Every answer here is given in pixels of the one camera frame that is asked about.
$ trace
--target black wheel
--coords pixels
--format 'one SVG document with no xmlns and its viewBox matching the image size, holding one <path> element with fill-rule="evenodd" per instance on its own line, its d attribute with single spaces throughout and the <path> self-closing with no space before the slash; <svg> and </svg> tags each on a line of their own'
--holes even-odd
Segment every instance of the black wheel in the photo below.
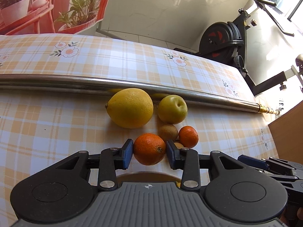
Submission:
<svg viewBox="0 0 303 227">
<path fill-rule="evenodd" d="M 209 49 L 212 52 L 202 55 L 203 58 L 229 65 L 231 59 L 236 56 L 237 47 L 230 46 L 220 50 L 216 49 L 217 45 L 230 40 L 234 40 L 234 33 L 231 27 L 224 22 L 214 23 L 204 32 L 200 41 L 199 51 Z"/>
</svg>

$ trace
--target orange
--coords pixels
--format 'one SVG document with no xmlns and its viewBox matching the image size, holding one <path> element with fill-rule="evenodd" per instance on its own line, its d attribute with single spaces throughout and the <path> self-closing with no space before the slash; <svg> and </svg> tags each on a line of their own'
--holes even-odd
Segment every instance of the orange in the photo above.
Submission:
<svg viewBox="0 0 303 227">
<path fill-rule="evenodd" d="M 166 154 L 166 145 L 161 137 L 145 133 L 134 142 L 134 157 L 146 166 L 159 163 Z"/>
<path fill-rule="evenodd" d="M 184 126 L 179 130 L 180 143 L 185 148 L 193 148 L 199 141 L 198 133 L 191 126 Z"/>
</svg>

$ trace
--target kiwi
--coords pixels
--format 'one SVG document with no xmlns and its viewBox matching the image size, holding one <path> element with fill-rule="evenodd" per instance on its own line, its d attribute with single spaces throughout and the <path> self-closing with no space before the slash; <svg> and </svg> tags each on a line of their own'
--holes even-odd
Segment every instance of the kiwi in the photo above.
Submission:
<svg viewBox="0 0 303 227">
<path fill-rule="evenodd" d="M 178 149 L 184 148 L 184 146 L 183 146 L 181 143 L 179 143 L 179 142 L 174 142 L 174 144 L 176 145 L 176 147 L 177 147 Z"/>
<path fill-rule="evenodd" d="M 165 124 L 159 128 L 159 137 L 161 137 L 164 142 L 169 139 L 174 141 L 178 137 L 178 129 L 174 125 Z"/>
</svg>

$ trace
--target exercise bike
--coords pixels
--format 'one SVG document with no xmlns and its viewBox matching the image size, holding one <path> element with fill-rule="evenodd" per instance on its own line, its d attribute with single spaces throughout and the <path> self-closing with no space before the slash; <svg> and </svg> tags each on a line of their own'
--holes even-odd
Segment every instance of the exercise bike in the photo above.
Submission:
<svg viewBox="0 0 303 227">
<path fill-rule="evenodd" d="M 258 7 L 264 10 L 269 17 L 274 21 L 279 30 L 287 35 L 294 37 L 293 33 L 286 32 L 283 30 L 278 21 L 272 16 L 272 14 L 267 10 L 265 5 L 269 6 L 277 6 L 275 2 L 269 0 L 254 0 Z M 204 34 L 202 35 L 199 52 L 193 53 L 190 51 L 182 50 L 179 48 L 175 48 L 174 50 L 192 54 L 195 56 L 203 57 L 209 60 L 214 60 L 219 63 L 223 63 L 225 65 L 233 66 L 239 70 L 245 79 L 247 85 L 250 90 L 257 96 L 258 94 L 266 91 L 278 84 L 281 84 L 280 90 L 285 89 L 286 86 L 283 84 L 288 78 L 296 75 L 298 76 L 302 86 L 303 80 L 301 79 L 302 72 L 301 69 L 299 72 L 292 67 L 290 70 L 286 72 L 281 72 L 272 78 L 256 85 L 254 81 L 250 78 L 247 70 L 245 69 L 246 62 L 246 30 L 249 28 L 256 26 L 257 22 L 255 20 L 251 20 L 250 24 L 246 23 L 246 20 L 250 17 L 244 9 L 239 9 L 239 16 L 233 22 L 216 22 L 212 24 L 210 27 L 206 29 Z M 296 59 L 297 66 L 303 65 L 303 60 L 300 61 L 302 56 L 298 56 Z"/>
</svg>

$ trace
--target wooden panel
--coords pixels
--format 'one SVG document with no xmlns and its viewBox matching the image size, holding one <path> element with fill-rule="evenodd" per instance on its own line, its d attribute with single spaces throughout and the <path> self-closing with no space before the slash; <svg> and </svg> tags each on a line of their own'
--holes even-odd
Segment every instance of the wooden panel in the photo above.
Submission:
<svg viewBox="0 0 303 227">
<path fill-rule="evenodd" d="M 280 159 L 303 164 L 303 101 L 269 124 Z"/>
</svg>

